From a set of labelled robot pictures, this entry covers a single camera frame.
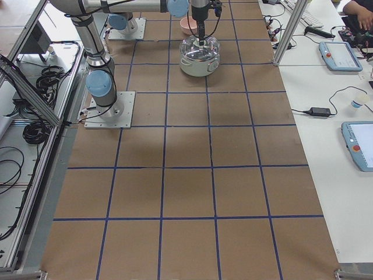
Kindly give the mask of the person hand at desk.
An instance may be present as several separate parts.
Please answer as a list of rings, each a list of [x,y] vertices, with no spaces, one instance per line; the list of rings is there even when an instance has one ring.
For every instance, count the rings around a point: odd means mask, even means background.
[[[372,27],[372,12],[362,10],[357,14],[358,23],[361,29],[369,30]]]

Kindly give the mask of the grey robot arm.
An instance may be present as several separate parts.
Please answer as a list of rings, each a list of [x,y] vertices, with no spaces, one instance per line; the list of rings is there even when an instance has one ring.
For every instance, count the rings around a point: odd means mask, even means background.
[[[198,39],[204,40],[205,20],[209,10],[214,8],[213,1],[51,1],[51,4],[70,18],[76,28],[90,69],[86,87],[96,102],[98,116],[109,120],[120,115],[124,105],[118,101],[114,61],[105,50],[93,14],[103,12],[119,16],[126,28],[128,18],[134,12],[168,12],[180,18],[191,11],[197,22]]]
[[[111,13],[108,16],[110,26],[124,35],[130,35],[138,30],[138,24],[132,12]]]

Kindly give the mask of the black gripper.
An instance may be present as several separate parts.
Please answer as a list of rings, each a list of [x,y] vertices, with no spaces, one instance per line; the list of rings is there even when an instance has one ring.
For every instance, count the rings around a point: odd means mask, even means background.
[[[210,1],[209,0],[191,0],[192,18],[198,21],[199,45],[203,46],[205,42],[205,23],[208,18]]]

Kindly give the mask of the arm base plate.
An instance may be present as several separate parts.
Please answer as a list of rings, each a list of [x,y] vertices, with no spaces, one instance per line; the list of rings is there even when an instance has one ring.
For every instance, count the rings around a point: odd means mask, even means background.
[[[86,129],[130,129],[132,124],[133,107],[136,92],[117,92],[117,101],[107,110],[96,105],[91,98],[90,106],[96,107],[90,110],[85,120]]]
[[[111,41],[143,40],[145,35],[146,18],[127,20],[120,15],[110,15],[108,22],[111,30],[108,39]]]

